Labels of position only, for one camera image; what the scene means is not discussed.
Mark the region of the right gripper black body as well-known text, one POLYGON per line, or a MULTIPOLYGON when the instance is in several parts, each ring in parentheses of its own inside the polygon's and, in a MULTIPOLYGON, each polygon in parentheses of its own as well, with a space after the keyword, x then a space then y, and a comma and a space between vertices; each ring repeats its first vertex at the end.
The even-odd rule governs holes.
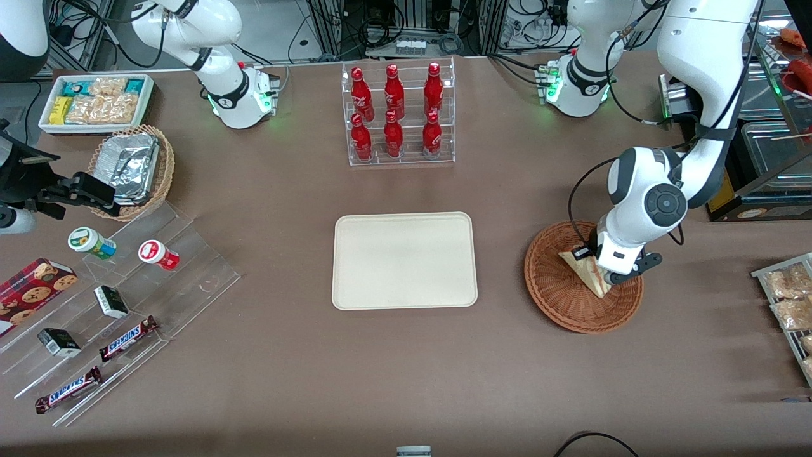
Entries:
POLYGON ((41 212, 49 216, 38 211, 38 193, 46 186, 55 184, 58 175, 53 173, 50 162, 31 166, 20 164, 24 151, 37 153, 44 151, 29 147, 26 143, 13 138, 6 132, 9 125, 10 123, 6 119, 2 119, 1 136, 10 143, 8 154, 6 154, 6 159, 3 159, 1 168, 2 203, 12 208, 41 212))

